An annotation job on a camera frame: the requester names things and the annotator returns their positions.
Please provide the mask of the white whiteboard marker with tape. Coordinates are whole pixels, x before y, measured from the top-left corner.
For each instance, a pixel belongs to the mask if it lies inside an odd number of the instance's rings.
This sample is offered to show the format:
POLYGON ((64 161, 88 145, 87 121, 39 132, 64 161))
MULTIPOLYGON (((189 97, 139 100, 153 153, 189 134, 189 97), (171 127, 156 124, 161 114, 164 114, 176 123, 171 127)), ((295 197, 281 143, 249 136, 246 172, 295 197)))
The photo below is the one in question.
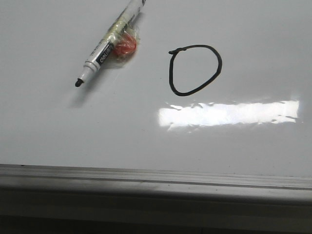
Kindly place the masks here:
POLYGON ((144 0, 131 0, 127 4, 85 61, 82 73, 75 83, 76 87, 80 87, 101 69, 101 66, 112 53, 117 43, 121 41, 128 27, 139 15, 145 3, 146 1, 144 0))

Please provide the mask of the white whiteboard with aluminium frame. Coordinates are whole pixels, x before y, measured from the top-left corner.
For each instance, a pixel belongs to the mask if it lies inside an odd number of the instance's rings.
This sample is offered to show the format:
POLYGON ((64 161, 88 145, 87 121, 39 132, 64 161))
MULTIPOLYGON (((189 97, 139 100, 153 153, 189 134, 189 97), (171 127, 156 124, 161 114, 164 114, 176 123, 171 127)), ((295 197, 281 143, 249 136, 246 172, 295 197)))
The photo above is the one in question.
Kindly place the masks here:
POLYGON ((126 5, 1 1, 0 213, 311 233, 311 1, 148 0, 76 87, 126 5))

